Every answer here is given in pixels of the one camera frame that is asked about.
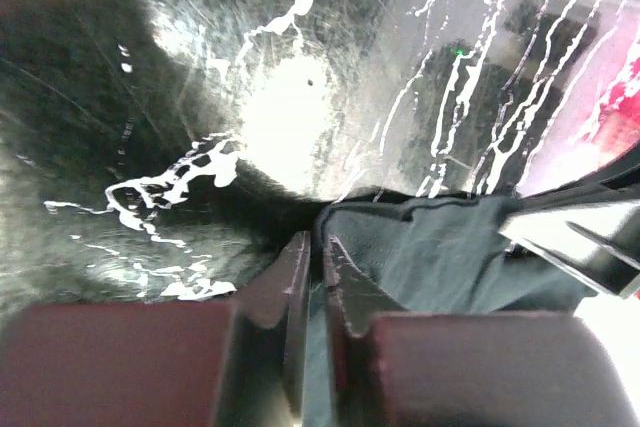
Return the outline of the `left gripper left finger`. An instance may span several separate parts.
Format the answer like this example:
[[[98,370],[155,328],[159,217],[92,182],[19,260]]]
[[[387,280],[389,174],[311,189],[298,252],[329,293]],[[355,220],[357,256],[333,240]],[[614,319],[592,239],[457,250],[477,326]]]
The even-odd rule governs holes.
[[[311,240],[222,300],[48,305],[1,343],[5,426],[298,426]]]

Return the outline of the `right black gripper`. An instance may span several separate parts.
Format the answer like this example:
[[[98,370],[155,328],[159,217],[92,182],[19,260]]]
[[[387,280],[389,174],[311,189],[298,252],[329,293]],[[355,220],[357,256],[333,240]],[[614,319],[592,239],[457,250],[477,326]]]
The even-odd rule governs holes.
[[[602,294],[639,295],[639,156],[524,201],[500,234]]]

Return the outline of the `black t-shirt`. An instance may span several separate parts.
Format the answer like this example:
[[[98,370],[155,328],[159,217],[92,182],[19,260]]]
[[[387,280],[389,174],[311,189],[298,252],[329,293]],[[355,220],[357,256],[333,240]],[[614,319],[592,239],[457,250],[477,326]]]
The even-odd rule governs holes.
[[[356,266],[404,309],[433,315],[551,312],[574,316],[589,289],[533,254],[510,254],[500,234],[521,203],[504,196],[337,203],[314,231],[315,265],[336,237]],[[338,426],[327,331],[327,288],[311,297],[304,419]]]

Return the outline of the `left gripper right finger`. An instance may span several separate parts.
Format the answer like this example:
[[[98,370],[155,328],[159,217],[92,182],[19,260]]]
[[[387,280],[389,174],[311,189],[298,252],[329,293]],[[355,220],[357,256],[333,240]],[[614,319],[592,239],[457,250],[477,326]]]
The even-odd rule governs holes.
[[[602,343],[551,312],[404,309],[331,237],[327,331],[338,426],[635,426]]]

